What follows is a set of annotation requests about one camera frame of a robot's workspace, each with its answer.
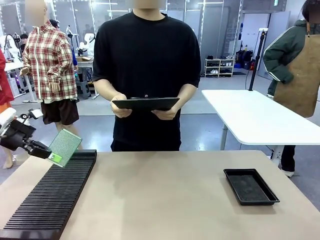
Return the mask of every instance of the plaid shirt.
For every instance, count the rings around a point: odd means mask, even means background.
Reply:
[[[48,20],[30,33],[24,52],[23,67],[33,76],[38,99],[58,101],[77,98],[73,56],[66,35]],[[60,83],[60,91],[52,93],[49,83]]]

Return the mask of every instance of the black shorts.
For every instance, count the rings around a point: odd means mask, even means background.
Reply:
[[[68,126],[79,120],[76,100],[64,99],[41,103],[44,124],[59,123]]]
[[[154,144],[144,146],[133,146],[121,141],[113,140],[112,152],[178,152],[181,142],[174,144]]]

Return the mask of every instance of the clipboard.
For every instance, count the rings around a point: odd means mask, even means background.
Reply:
[[[170,110],[177,102],[178,97],[164,98],[132,98],[127,100],[112,101],[119,109],[131,109],[133,111]]]

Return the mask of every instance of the hand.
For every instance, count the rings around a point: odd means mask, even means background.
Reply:
[[[129,115],[132,113],[132,109],[120,109],[113,103],[113,101],[114,100],[126,100],[126,99],[127,99],[126,95],[118,94],[118,95],[114,96],[114,98],[112,98],[112,100],[110,102],[112,111],[120,119],[129,117]]]
[[[20,70],[20,76],[27,75],[28,72],[29,72],[29,68],[24,67]]]
[[[152,113],[155,114],[160,120],[169,121],[176,117],[178,109],[173,106],[168,111],[160,111],[160,110],[153,110]]]
[[[49,82],[49,88],[53,94],[60,91],[60,82]]]

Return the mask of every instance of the orange shorts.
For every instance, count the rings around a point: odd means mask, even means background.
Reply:
[[[3,105],[0,105],[0,113],[3,113],[5,110],[7,110],[8,108],[11,108],[11,105],[9,102],[3,104]]]

